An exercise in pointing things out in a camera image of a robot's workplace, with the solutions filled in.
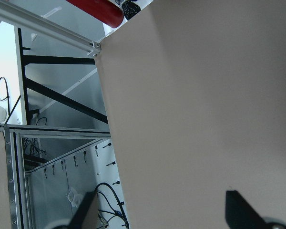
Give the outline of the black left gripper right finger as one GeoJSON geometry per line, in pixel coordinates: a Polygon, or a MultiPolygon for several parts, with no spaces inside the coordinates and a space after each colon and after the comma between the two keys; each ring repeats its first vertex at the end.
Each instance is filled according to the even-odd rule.
{"type": "Polygon", "coordinates": [[[265,221],[236,190],[226,191],[225,220],[230,229],[265,228],[265,221]]]}

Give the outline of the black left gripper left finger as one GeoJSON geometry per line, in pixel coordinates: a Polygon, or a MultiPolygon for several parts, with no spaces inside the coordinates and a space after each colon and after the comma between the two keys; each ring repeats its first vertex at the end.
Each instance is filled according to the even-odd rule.
{"type": "Polygon", "coordinates": [[[86,192],[80,206],[68,224],[69,229],[95,229],[97,226],[96,192],[86,192]]]}

